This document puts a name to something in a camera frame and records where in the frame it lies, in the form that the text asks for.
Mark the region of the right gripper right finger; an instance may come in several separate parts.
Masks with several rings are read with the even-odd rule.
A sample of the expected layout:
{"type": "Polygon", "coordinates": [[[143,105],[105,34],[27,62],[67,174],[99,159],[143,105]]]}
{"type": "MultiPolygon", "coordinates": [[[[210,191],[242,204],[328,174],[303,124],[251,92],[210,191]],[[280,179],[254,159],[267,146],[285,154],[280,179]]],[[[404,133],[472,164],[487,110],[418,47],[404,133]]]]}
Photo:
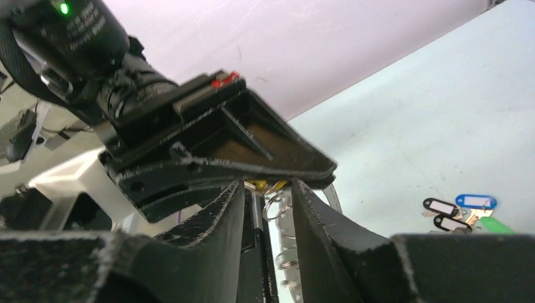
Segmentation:
{"type": "Polygon", "coordinates": [[[292,182],[305,302],[533,302],[534,236],[383,237],[292,182]]]}

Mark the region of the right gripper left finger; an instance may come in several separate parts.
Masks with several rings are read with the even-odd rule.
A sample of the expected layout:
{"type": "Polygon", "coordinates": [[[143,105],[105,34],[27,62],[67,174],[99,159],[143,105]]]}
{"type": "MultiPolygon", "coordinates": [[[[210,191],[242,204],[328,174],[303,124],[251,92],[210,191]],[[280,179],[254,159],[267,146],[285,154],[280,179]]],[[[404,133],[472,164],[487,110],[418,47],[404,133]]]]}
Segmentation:
{"type": "Polygon", "coordinates": [[[1,233],[2,302],[235,302],[244,184],[158,237],[1,233]]]}

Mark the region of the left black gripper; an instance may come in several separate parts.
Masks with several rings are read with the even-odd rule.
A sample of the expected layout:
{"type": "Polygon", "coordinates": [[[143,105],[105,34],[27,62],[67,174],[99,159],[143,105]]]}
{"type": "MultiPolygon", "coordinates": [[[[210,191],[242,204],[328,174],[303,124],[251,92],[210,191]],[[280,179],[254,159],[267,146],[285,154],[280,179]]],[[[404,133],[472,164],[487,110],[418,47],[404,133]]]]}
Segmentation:
{"type": "Polygon", "coordinates": [[[334,180],[336,163],[290,127],[236,72],[176,84],[155,73],[122,73],[102,84],[100,160],[133,205],[156,223],[206,206],[234,180],[334,180]]]}

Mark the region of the large metal keyring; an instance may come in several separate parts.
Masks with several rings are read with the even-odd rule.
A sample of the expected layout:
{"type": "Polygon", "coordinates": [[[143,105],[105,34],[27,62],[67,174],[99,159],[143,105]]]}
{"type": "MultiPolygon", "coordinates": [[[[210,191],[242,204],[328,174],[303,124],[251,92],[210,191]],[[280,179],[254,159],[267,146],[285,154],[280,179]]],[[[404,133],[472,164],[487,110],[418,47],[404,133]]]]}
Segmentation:
{"type": "Polygon", "coordinates": [[[275,193],[253,194],[268,198],[261,215],[265,221],[273,222],[276,225],[279,253],[274,257],[274,265],[281,272],[283,279],[279,284],[284,293],[288,294],[292,302],[339,302],[336,297],[337,290],[321,290],[319,287],[313,287],[311,280],[302,283],[293,222],[291,189],[286,185],[275,193]]]}

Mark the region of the yellow key tag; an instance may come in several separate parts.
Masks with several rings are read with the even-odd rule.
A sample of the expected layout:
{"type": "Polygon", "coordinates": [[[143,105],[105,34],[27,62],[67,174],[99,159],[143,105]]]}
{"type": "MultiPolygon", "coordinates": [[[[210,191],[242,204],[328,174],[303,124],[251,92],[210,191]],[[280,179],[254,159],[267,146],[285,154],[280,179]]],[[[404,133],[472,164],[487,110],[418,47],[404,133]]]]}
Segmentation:
{"type": "Polygon", "coordinates": [[[266,195],[275,193],[281,189],[283,189],[287,185],[288,181],[276,181],[275,183],[268,183],[268,181],[265,180],[251,180],[251,181],[245,181],[244,185],[245,188],[249,191],[260,194],[260,195],[266,195]]]}

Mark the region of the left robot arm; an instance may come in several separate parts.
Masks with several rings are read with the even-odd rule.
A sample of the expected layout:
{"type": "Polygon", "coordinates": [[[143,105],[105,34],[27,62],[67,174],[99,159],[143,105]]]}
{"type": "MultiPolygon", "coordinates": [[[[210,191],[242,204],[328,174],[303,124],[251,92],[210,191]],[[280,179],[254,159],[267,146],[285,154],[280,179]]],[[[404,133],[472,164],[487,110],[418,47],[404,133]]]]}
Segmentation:
{"type": "Polygon", "coordinates": [[[107,175],[151,223],[235,180],[334,180],[335,162],[238,73],[173,82],[102,1],[2,1],[1,62],[28,93],[93,128],[107,175]]]}

